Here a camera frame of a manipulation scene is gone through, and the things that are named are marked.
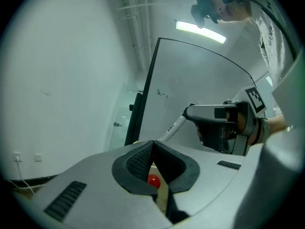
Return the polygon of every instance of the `white wall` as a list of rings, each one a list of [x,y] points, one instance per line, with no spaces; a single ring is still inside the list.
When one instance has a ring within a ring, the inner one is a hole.
[[[12,21],[0,51],[6,179],[20,178],[14,151],[30,179],[108,150],[119,96],[137,74],[128,27],[113,12],[122,0],[111,1],[27,0]]]

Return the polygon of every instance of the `electrical outlet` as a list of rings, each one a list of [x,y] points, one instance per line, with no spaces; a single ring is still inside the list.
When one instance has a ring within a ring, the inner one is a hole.
[[[42,162],[42,154],[35,153],[35,162]]]
[[[17,157],[19,157],[19,162],[22,161],[20,152],[13,152],[14,161],[17,162]]]

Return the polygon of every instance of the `person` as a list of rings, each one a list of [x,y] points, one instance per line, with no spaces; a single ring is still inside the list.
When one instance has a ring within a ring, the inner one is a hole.
[[[255,3],[249,0],[243,0],[243,3],[233,1],[228,4],[225,4],[223,0],[197,0],[197,5],[193,5],[191,8],[191,14],[200,28],[204,26],[204,19],[211,19],[214,23],[252,19],[261,32],[259,45],[273,82],[273,88],[278,86],[280,80],[292,66],[294,60],[285,37],[276,24]],[[287,128],[283,113],[275,100],[274,114],[275,117],[264,120],[268,126],[267,136]],[[242,133],[246,125],[245,116],[239,113],[237,122],[238,131]],[[201,137],[198,127],[197,131],[197,135]],[[248,138],[248,144],[264,142],[267,138],[264,131],[267,132],[264,128],[259,130],[258,124],[256,124],[253,134]]]

